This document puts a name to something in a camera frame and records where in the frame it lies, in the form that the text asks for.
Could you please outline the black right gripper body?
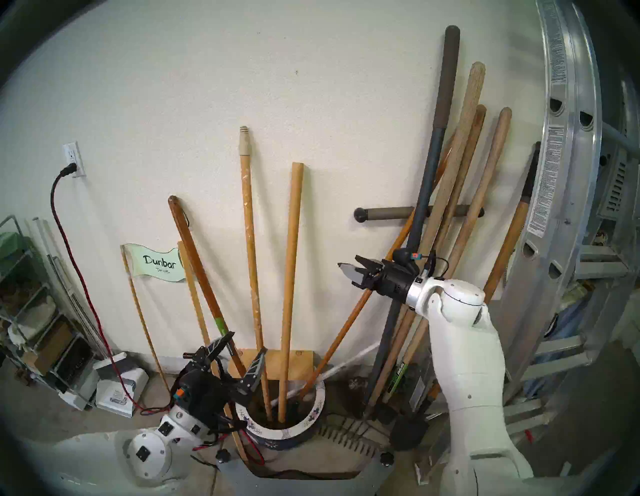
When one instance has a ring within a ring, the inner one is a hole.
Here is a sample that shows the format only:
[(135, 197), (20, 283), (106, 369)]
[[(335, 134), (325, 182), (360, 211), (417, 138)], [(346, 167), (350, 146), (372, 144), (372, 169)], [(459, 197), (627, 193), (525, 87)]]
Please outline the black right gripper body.
[(414, 260), (405, 262), (381, 261), (384, 263), (384, 269), (380, 273), (369, 273), (368, 290), (405, 304), (410, 287), (419, 276), (417, 263)]

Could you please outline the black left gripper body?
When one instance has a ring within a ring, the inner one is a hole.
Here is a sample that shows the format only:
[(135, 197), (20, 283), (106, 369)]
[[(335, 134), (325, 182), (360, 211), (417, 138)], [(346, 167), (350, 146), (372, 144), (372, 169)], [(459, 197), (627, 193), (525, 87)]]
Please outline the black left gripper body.
[(222, 420), (225, 406), (247, 407), (250, 395), (241, 393), (241, 380), (225, 374), (220, 378), (195, 361), (189, 361), (177, 381), (177, 406), (204, 425), (229, 425)]

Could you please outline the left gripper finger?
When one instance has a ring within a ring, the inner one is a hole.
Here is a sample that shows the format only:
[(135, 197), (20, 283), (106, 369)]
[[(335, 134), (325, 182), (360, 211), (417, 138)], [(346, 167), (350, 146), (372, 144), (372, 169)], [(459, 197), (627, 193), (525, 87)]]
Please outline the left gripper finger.
[(268, 349), (261, 347), (241, 378), (241, 393), (251, 396), (261, 384)]
[(233, 348), (233, 337), (235, 332), (228, 331), (221, 337), (214, 339), (205, 347), (205, 359), (209, 361), (215, 360), (222, 351), (227, 350), (231, 358), (235, 357), (236, 352)]

